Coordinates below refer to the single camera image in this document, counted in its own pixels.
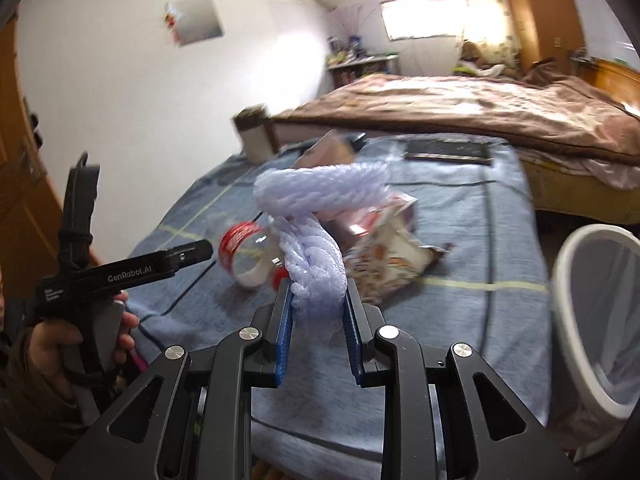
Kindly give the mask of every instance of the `red tape roll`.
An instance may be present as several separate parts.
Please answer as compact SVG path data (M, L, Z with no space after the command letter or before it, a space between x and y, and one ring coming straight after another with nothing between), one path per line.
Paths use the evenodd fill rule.
M231 272L234 254L240 244L249 236L261 230L262 228L255 222L240 222L229 229L220 240L218 247L218 261L220 264Z

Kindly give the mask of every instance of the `human hand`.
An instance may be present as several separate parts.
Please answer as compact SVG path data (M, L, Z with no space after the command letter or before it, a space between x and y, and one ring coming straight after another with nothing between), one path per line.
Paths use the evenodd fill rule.
M114 300L127 301L129 295L121 292ZM123 365L127 360L127 351L134 349L133 338L129 331L138 326L138 318L130 313L122 314L120 335L113 360ZM42 374L47 384L66 400L73 399L71 384L65 377L60 345L78 345L82 342L80 331L63 319L46 319L38 323L31 333L29 357L36 369Z

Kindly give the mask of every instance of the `snack wrapper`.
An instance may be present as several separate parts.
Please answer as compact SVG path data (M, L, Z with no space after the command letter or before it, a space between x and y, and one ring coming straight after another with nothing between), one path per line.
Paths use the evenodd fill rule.
M343 257L362 301L380 304L437 262L446 250L422 245L406 228L402 206L379 210L378 221Z
M405 229L414 232L415 204L417 202L417 198L407 195L407 193L391 190L388 204L385 206L338 213L319 212L316 213L316 216L322 227L338 243L342 254L345 254L356 243L369 235L388 208L392 208L395 215L401 217Z

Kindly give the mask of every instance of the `wooden wardrobe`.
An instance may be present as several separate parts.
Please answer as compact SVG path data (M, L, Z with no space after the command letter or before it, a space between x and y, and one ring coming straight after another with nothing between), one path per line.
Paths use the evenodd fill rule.
M570 54L585 45L574 0L510 0L522 43L522 70L541 59L555 57L571 73Z
M17 15L0 30L0 272L5 301L57 271L62 217L33 139L16 59Z

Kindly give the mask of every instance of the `picture on wall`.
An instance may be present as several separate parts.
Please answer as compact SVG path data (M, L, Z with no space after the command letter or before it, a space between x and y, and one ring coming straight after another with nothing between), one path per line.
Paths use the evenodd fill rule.
M224 35L213 0L168 2L164 20L180 46Z

